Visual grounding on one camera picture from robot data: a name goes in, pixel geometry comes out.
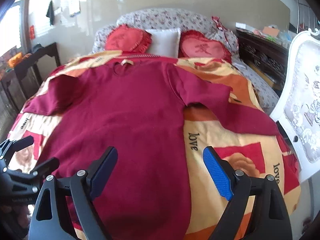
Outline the person's left hand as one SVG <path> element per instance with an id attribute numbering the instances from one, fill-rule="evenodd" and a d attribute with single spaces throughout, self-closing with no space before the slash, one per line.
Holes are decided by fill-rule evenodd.
<path id="1" fill-rule="evenodd" d="M 5 215 L 5 224 L 12 232 L 29 229 L 29 209 L 27 206 L 1 206 L 1 215 Z"/>

